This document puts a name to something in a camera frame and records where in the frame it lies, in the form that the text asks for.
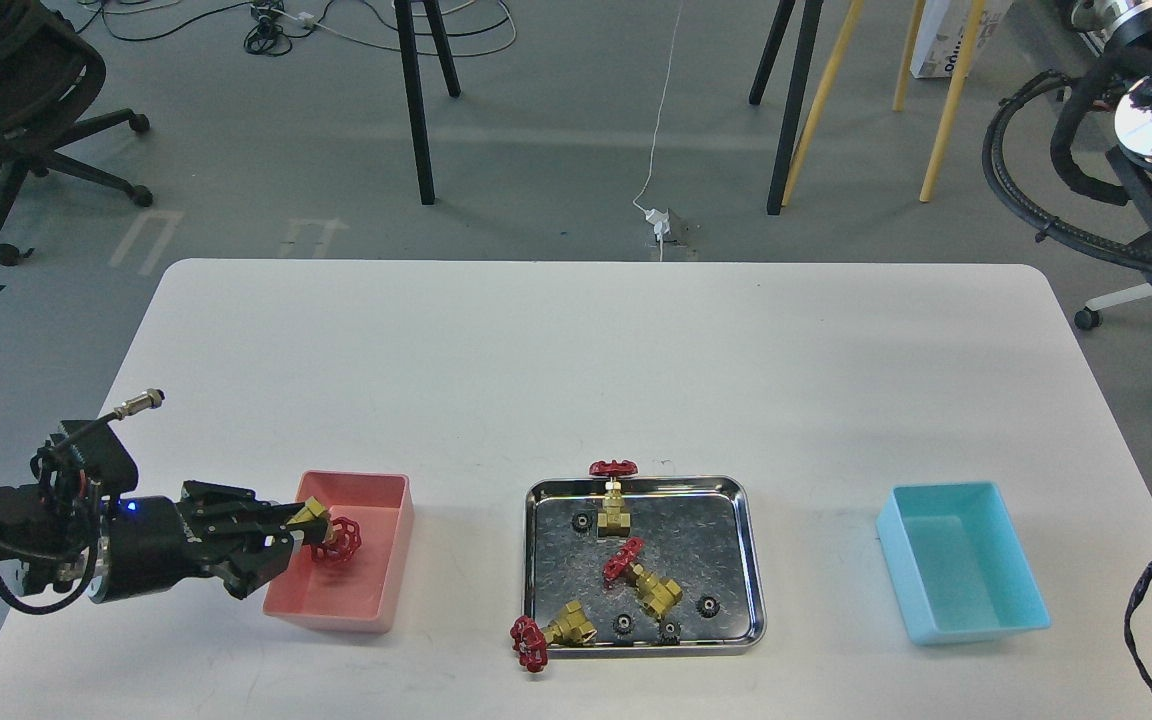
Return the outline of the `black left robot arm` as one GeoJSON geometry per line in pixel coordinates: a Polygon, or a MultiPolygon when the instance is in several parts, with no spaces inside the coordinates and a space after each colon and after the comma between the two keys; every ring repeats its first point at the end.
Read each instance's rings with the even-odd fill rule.
{"type": "Polygon", "coordinates": [[[32,482],[0,487],[0,598],[41,616],[82,597],[113,602],[221,579],[242,600],[291,564],[294,552],[334,541],[316,500],[262,501],[252,488],[188,480],[179,498],[136,497],[141,473],[114,433],[162,406],[146,389],[93,420],[63,420],[29,462],[32,482]]]}

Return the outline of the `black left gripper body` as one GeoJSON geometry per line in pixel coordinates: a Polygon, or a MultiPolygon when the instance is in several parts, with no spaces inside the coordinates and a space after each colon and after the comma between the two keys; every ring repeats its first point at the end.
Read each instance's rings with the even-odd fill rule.
{"type": "Polygon", "coordinates": [[[243,600],[260,588],[260,514],[252,488],[187,480],[177,501],[124,498],[106,521],[91,600],[114,602],[168,591],[187,578],[218,578],[243,600]]]}

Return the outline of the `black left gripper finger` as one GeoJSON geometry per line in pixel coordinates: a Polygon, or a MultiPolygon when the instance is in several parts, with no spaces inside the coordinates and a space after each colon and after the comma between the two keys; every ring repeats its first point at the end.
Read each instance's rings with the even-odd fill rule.
{"type": "Polygon", "coordinates": [[[236,600],[247,600],[257,589],[285,573],[302,544],[297,536],[268,536],[266,539],[270,546],[242,548],[230,556],[230,596],[236,600]]]}
{"type": "Polygon", "coordinates": [[[271,503],[259,500],[243,500],[233,503],[227,510],[229,518],[227,533],[275,533],[289,523],[294,516],[305,510],[305,503],[271,503]]]}

